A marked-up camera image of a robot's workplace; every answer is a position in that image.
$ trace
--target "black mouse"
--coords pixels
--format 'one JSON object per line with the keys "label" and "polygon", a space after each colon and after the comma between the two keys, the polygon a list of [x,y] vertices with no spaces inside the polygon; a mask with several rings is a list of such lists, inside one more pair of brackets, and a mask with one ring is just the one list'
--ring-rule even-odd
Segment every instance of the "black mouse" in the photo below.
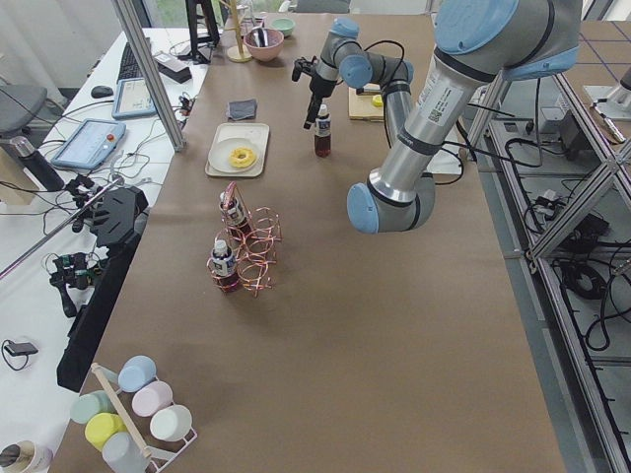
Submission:
{"label": "black mouse", "polygon": [[96,86],[90,92],[93,99],[102,99],[114,95],[114,91],[108,86]]}

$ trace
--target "pink bowl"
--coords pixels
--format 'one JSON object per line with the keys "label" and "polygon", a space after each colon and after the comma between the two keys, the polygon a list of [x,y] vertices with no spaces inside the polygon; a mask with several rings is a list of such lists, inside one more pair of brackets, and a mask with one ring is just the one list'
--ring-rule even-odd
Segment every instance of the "pink bowl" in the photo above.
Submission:
{"label": "pink bowl", "polygon": [[280,51],[283,49],[285,36],[277,30],[270,30],[268,28],[264,28],[263,30],[267,34],[267,46],[259,47],[256,45],[254,38],[254,35],[257,34],[256,30],[251,31],[244,36],[244,44],[254,59],[267,62],[271,61],[280,54]]}

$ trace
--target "keyboard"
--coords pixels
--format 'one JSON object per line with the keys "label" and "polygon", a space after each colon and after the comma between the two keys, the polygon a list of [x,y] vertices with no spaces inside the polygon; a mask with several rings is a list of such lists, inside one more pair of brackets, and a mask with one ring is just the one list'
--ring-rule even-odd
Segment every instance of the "keyboard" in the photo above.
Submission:
{"label": "keyboard", "polygon": [[122,57],[120,58],[117,81],[121,79],[134,79],[136,77],[142,77],[142,72],[140,72],[140,66],[134,57],[131,46],[127,42],[122,51]]}

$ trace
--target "white desk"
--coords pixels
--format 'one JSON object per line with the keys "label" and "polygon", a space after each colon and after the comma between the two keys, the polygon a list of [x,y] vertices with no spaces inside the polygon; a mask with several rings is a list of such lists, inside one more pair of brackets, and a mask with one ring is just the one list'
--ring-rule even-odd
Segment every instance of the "white desk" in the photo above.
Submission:
{"label": "white desk", "polygon": [[[188,30],[146,30],[152,40],[152,51],[169,51],[169,49],[187,41]],[[110,50],[97,66],[90,78],[81,88],[76,98],[67,107],[73,110],[93,101],[111,100],[92,99],[90,91],[94,86],[110,86],[115,89],[120,56],[125,45],[124,34],[114,42]],[[201,87],[207,66],[190,65],[192,79],[184,84],[161,76],[167,89],[167,94],[173,105],[178,104],[178,97],[186,92],[194,97]],[[85,108],[71,116],[77,120],[85,118],[111,119],[112,104],[102,104]],[[126,120],[127,131],[118,150],[133,152],[138,144],[146,138],[154,117]],[[46,141],[64,139],[70,136],[77,127],[77,123],[62,119],[56,128],[50,132]],[[160,122],[155,123],[151,136],[157,136],[164,131]],[[54,156],[54,147],[43,146],[41,151],[48,157]],[[136,178],[128,179],[134,183],[143,177],[151,177],[153,182],[162,182],[169,168],[174,149],[167,135],[152,140],[141,150],[143,155],[151,158]],[[140,169],[140,164],[125,169],[125,173],[134,174]],[[97,172],[96,176],[107,177],[108,165],[105,170]],[[73,172],[60,172],[62,178],[68,181],[74,177]],[[150,206],[156,202],[160,192],[160,185],[145,184],[142,187]],[[57,193],[43,194],[48,200],[54,200]],[[30,206],[7,206],[0,203],[0,214],[6,213],[37,213],[50,206],[36,198]],[[46,219],[46,228],[50,231],[62,222],[67,214],[54,211]],[[0,216],[0,268],[5,268],[24,251],[30,248],[42,237],[42,217]],[[48,284],[48,274],[41,266],[42,259],[48,253],[89,252],[93,249],[95,237],[84,228],[79,234],[73,234],[70,228],[64,229],[38,252],[32,255],[14,272],[0,281],[0,336],[15,342],[31,341],[39,348],[39,353],[31,357],[30,365],[22,372],[12,372],[2,363],[0,365],[0,448],[20,441],[30,439],[50,447],[53,451],[61,442],[62,435],[68,423],[68,413],[77,394],[57,386],[56,368],[68,343],[67,333],[72,325],[72,319],[66,318],[62,311],[61,299],[55,288]],[[70,297],[77,306],[86,302],[90,292],[69,290]],[[20,359],[14,360],[19,365]]]}

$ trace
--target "tablet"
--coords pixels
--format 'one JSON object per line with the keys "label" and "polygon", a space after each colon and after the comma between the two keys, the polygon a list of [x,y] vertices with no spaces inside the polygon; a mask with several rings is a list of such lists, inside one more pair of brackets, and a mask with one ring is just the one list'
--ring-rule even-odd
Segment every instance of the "tablet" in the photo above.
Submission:
{"label": "tablet", "polygon": [[138,118],[156,114],[145,79],[121,79],[116,86],[114,108],[111,117],[116,120]]}
{"label": "tablet", "polygon": [[86,119],[50,163],[58,168],[92,170],[114,151],[125,128],[119,121]]}

